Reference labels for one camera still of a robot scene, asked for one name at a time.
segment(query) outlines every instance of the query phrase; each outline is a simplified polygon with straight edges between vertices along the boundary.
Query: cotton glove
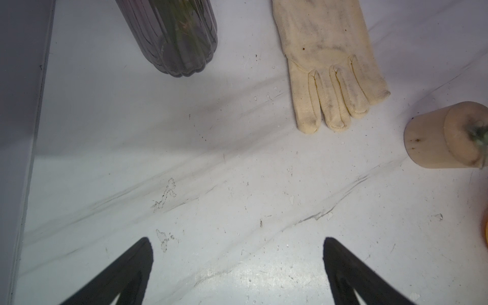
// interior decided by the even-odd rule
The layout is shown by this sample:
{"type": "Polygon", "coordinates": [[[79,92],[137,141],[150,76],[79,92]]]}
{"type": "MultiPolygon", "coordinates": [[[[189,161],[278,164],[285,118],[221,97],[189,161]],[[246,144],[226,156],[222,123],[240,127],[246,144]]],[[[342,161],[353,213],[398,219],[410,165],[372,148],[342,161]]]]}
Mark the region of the cotton glove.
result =
{"type": "Polygon", "coordinates": [[[273,0],[273,15],[301,131],[318,130],[320,107],[330,129],[346,130],[390,95],[358,0],[273,0]]]}

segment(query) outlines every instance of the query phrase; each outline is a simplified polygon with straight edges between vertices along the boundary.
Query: white floor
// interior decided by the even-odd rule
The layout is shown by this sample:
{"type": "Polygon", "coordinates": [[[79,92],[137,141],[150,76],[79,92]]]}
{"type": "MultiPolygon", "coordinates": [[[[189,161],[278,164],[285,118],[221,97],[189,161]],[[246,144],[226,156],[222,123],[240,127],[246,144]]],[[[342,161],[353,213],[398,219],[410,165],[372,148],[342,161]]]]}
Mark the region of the white floor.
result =
{"type": "Polygon", "coordinates": [[[147,236],[144,304],[332,304],[332,236],[418,304],[486,304],[488,171],[421,168],[403,130],[488,105],[488,1],[361,0],[391,97],[312,136],[270,1],[212,4],[215,57],[175,79],[114,0],[57,1],[15,303],[62,302],[147,236]]]}

